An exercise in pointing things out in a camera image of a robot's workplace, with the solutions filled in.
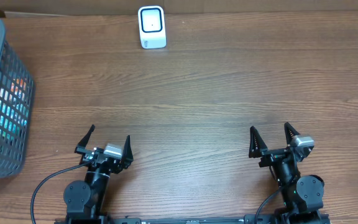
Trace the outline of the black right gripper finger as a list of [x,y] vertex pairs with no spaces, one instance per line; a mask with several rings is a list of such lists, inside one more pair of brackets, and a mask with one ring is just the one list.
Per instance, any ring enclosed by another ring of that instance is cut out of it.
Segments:
[[249,157],[258,158],[262,157],[265,151],[268,150],[267,145],[261,138],[258,130],[254,127],[250,127],[250,146],[249,146]]
[[284,130],[285,130],[285,137],[288,145],[297,145],[299,132],[289,123],[286,122],[284,124]]

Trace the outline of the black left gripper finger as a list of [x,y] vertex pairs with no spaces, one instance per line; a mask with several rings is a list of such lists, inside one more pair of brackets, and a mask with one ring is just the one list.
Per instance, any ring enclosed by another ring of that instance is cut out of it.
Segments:
[[131,163],[134,161],[132,149],[131,149],[131,137],[128,135],[126,137],[126,141],[124,144],[124,148],[122,150],[122,165],[131,165]]
[[91,134],[94,131],[94,129],[95,129],[95,125],[92,124],[91,127],[89,128],[88,132],[77,144],[77,151],[82,151],[82,150],[86,149],[86,145],[88,144]]

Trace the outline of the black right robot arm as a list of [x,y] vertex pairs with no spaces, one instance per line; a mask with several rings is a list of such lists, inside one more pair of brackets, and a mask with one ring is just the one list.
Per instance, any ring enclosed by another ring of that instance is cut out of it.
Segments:
[[[307,158],[314,148],[310,135],[300,134],[290,123],[284,124],[287,146],[269,149],[258,130],[250,127],[249,157],[259,158],[259,167],[268,167],[278,190],[268,196],[259,206],[253,222],[325,224],[328,215],[319,212],[323,208],[324,180],[317,175],[302,176],[298,163]],[[278,194],[282,195],[283,208],[277,208],[267,218],[261,216],[265,205]]]

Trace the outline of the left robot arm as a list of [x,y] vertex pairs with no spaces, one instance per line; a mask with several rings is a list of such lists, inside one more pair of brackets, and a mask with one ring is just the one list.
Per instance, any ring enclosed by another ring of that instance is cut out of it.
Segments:
[[80,165],[87,171],[84,180],[73,181],[64,190],[67,215],[63,223],[112,223],[112,218],[101,211],[110,177],[128,169],[134,161],[130,136],[123,147],[107,144],[104,148],[87,149],[94,129],[92,125],[75,147],[81,155]]

